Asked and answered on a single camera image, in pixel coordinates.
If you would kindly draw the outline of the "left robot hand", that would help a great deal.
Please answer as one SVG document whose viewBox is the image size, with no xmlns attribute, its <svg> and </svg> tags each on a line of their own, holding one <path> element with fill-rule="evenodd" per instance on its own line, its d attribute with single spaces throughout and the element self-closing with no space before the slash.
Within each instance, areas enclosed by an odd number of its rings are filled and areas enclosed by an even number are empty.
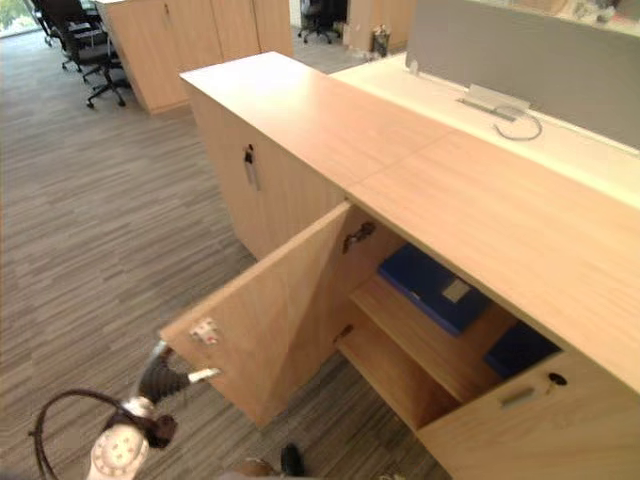
<svg viewBox="0 0 640 480">
<path fill-rule="evenodd" d="M 138 397 L 153 405 L 160 403 L 190 385 L 210 380 L 222 374 L 219 368 L 205 368 L 191 373 L 178 372 L 169 365 L 172 348 L 160 340 L 153 348 L 145 368 L 134 388 Z"/>
</svg>

